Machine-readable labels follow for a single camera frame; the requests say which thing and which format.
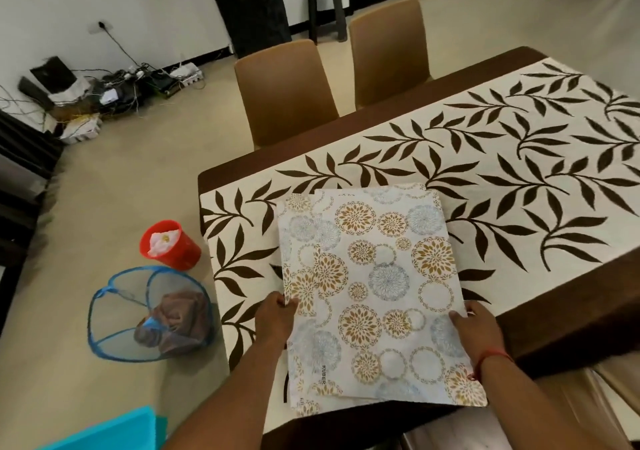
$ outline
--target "plastic stool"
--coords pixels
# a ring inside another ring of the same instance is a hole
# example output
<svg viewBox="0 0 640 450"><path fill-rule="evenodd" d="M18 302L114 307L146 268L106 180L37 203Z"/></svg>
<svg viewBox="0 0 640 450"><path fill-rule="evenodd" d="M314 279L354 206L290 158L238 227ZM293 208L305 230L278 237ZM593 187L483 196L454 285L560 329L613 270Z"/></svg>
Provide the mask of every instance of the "plastic stool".
<svg viewBox="0 0 640 450"><path fill-rule="evenodd" d="M317 0L309 0L309 38L315 44L318 43L317 8ZM333 9L335 10L335 27L338 31L338 42L345 42L347 40L347 19L344 16L342 0L333 0Z"/></svg>

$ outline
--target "red thread bracelet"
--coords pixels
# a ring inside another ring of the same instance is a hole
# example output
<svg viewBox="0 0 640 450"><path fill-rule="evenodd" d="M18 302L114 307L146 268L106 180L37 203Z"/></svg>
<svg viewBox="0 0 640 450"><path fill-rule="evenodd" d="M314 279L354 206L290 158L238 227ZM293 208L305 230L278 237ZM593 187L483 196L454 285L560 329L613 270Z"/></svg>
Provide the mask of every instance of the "red thread bracelet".
<svg viewBox="0 0 640 450"><path fill-rule="evenodd" d="M486 349L484 352L482 352L480 354L480 357L478 358L478 362L476 363L476 365L474 366L474 372L473 374L469 375L469 379L471 381L478 381L479 383L482 382L481 378L482 378L482 373L481 373L481 369L482 369L482 363L484 362L484 360L487 357L491 357L491 356L501 356L501 357L506 357L508 358L511 362L513 362L515 364L515 361L513 360L513 357L511 357L510 355L508 355L505 351L503 351L502 349Z"/></svg>

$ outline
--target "blue plastic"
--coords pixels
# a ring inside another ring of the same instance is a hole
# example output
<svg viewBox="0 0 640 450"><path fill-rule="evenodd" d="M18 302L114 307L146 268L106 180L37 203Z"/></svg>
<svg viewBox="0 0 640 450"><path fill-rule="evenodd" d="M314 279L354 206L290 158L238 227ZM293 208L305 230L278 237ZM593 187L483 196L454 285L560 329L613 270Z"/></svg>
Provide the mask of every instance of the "blue plastic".
<svg viewBox="0 0 640 450"><path fill-rule="evenodd" d="M40 450L159 450L165 439L166 418L145 406Z"/></svg>
<svg viewBox="0 0 640 450"><path fill-rule="evenodd" d="M209 345L214 336L213 309L205 288L191 276L173 268L141 266L111 276L107 286L93 295L87 321L87 341L92 352L118 362L153 362L171 357L161 353L158 347L140 345L134 340L134 332L164 295L179 291L195 291L205 296L212 328L199 346ZM145 327L168 330L153 318L147 319Z"/></svg>

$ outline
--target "beige floor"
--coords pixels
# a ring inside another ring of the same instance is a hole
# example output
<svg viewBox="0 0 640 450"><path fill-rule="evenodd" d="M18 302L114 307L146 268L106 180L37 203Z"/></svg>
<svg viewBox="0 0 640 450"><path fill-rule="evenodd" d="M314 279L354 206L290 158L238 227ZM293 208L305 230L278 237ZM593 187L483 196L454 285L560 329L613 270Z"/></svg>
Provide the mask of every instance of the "beige floor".
<svg viewBox="0 0 640 450"><path fill-rule="evenodd" d="M421 0L435 77L529 45L640 97L640 0ZM348 43L319 45L340 114L354 111ZM196 177L252 151L233 58L204 67L207 86L107 124L69 147L0 338L0 448L31 450L151 404L175 427L219 386L220 341L154 364L107 362L86 343L92 293L145 263L137 243L159 219L198 238ZM193 276L212 293L209 260Z"/></svg>

